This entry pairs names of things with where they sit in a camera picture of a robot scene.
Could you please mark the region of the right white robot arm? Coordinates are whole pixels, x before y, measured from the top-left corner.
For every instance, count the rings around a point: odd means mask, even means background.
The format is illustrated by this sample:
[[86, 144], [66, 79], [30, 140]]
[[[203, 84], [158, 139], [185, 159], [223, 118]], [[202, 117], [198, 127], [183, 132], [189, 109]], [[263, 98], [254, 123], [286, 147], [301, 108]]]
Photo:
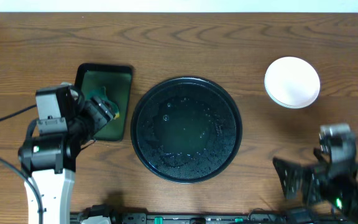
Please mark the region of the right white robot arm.
[[294, 199], [301, 190], [307, 207], [329, 202], [348, 220], [358, 223], [358, 162], [354, 157], [341, 162], [327, 161], [317, 148], [313, 154], [318, 162], [307, 166], [273, 158], [285, 198]]

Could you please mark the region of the light green plate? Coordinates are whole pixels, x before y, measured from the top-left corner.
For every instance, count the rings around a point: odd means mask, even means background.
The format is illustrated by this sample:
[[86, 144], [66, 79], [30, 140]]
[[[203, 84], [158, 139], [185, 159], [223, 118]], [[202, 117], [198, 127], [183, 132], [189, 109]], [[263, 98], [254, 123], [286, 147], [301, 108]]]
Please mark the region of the light green plate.
[[310, 106], [317, 99], [319, 86], [265, 85], [268, 96], [280, 106], [300, 109]]

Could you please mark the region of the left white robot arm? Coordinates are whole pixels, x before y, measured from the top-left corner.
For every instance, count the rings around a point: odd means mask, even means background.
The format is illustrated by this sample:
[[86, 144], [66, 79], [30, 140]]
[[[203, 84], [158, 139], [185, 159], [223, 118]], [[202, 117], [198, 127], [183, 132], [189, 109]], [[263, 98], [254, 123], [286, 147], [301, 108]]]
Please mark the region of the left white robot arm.
[[39, 116], [18, 152], [27, 176], [29, 223], [69, 223], [76, 158], [119, 117], [119, 109], [105, 88], [85, 96], [73, 85], [59, 85], [38, 90], [35, 100]]

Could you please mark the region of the green yellow sponge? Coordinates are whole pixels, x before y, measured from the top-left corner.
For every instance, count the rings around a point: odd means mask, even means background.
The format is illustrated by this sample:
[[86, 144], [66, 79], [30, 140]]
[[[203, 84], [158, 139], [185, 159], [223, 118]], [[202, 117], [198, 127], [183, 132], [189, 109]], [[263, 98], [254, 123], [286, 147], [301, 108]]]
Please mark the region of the green yellow sponge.
[[108, 108], [112, 111], [114, 115], [114, 119], [118, 119], [118, 117], [120, 116], [119, 107], [115, 102], [111, 101], [107, 97], [105, 86], [91, 90], [88, 94], [86, 94], [86, 99], [91, 99], [94, 96], [98, 96], [106, 105], [108, 105]]

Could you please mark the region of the white plate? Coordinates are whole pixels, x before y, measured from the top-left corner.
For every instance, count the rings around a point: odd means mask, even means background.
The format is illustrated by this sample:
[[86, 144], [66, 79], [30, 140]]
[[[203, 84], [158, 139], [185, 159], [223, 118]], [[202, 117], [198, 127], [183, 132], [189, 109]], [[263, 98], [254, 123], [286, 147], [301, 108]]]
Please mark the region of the white plate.
[[265, 72], [265, 85], [319, 86], [321, 88], [315, 68], [298, 57], [282, 57], [272, 62]]

